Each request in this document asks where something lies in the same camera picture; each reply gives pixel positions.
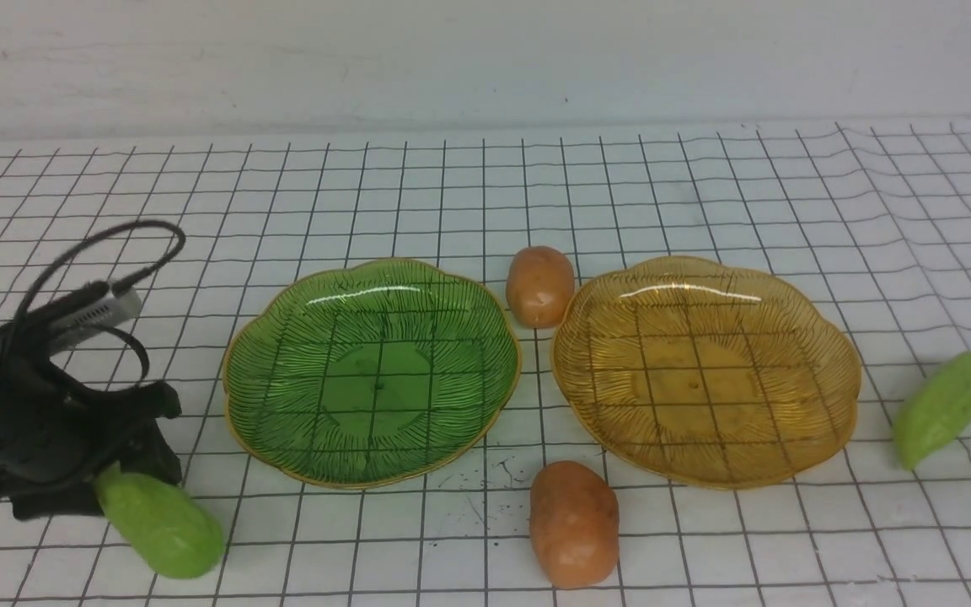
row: grid paper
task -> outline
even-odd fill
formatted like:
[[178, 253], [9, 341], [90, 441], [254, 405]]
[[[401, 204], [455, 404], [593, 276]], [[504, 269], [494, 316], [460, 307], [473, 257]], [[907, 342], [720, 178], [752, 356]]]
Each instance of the grid paper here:
[[[971, 426], [915, 473], [889, 441], [903, 397], [971, 349], [971, 120], [0, 143], [0, 322], [70, 243], [138, 216], [189, 235], [131, 329], [179, 391], [185, 414], [161, 426], [230, 549], [175, 583], [101, 519], [21, 524], [0, 506], [0, 604], [971, 604]], [[124, 276], [167, 242], [104, 242], [54, 288]], [[502, 293], [529, 244], [583, 281], [685, 254], [797, 285], [863, 357], [852, 442], [777, 486], [671, 484], [591, 441], [552, 378], [551, 331], [521, 328], [523, 376], [489, 437], [419, 479], [303, 486], [228, 435], [220, 357], [296, 277], [394, 255]], [[93, 385], [139, 370], [107, 336], [62, 364]], [[529, 549], [529, 483], [555, 459], [620, 500], [620, 567], [597, 588], [550, 590]]]

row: green vegetable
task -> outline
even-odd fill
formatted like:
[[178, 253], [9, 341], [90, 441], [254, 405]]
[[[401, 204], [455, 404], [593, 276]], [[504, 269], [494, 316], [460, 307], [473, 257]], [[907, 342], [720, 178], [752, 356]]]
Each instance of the green vegetable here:
[[205, 575], [223, 558], [220, 523], [174, 485], [112, 465], [94, 481], [111, 525], [158, 575]]
[[893, 438], [902, 468], [912, 470], [971, 422], [971, 352], [943, 364], [905, 401]]

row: glass plate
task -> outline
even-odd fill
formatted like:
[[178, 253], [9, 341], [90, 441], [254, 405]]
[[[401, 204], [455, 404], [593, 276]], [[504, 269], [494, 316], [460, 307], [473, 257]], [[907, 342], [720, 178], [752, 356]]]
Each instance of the glass plate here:
[[660, 257], [583, 285], [552, 342], [556, 383], [610, 452], [685, 483], [778, 483], [856, 425], [860, 360], [770, 274]]
[[362, 488], [474, 445], [516, 387], [519, 342], [496, 296], [410, 259], [305, 277], [224, 357], [244, 449], [301, 481]]

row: toy cucumber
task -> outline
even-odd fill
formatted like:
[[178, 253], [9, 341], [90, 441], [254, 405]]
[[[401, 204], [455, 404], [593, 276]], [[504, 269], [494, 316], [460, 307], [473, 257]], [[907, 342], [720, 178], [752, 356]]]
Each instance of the toy cucumber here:
[[902, 468], [916, 468], [954, 441], [970, 422], [971, 352], [963, 352], [938, 368], [894, 420], [894, 445]]
[[180, 487], [119, 465], [93, 485], [104, 516], [158, 575], [200, 577], [223, 558], [220, 523]]

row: green plate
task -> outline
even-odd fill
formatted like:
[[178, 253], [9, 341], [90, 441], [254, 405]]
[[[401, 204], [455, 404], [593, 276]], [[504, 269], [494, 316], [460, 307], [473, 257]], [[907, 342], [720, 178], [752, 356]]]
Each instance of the green plate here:
[[512, 396], [519, 341], [496, 296], [410, 259], [305, 277], [231, 342], [227, 420], [301, 481], [409, 479], [478, 442]]

